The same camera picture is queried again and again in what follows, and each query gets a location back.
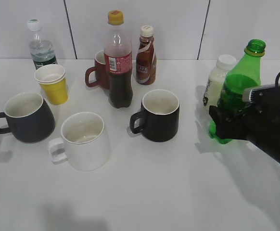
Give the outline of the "silver padded right gripper finger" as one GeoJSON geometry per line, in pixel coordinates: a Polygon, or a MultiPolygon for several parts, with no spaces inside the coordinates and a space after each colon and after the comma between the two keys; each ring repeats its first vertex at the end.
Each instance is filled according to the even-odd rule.
{"type": "Polygon", "coordinates": [[[245,103],[275,103],[278,100],[278,89],[274,84],[246,88],[242,95],[245,103]]]}

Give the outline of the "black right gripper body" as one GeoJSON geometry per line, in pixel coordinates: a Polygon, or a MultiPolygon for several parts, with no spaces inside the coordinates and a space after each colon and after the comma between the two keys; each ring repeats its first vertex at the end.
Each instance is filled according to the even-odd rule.
{"type": "Polygon", "coordinates": [[[249,103],[243,123],[247,140],[280,164],[280,88],[275,103],[249,103]]]}

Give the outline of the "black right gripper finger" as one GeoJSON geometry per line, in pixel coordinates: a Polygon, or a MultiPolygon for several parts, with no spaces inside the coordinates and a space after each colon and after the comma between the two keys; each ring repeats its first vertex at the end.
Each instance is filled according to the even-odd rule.
{"type": "Polygon", "coordinates": [[[243,123],[243,116],[248,106],[232,112],[217,106],[209,107],[209,115],[212,119],[209,125],[209,136],[217,141],[242,140],[247,141],[246,126],[243,123]]]}

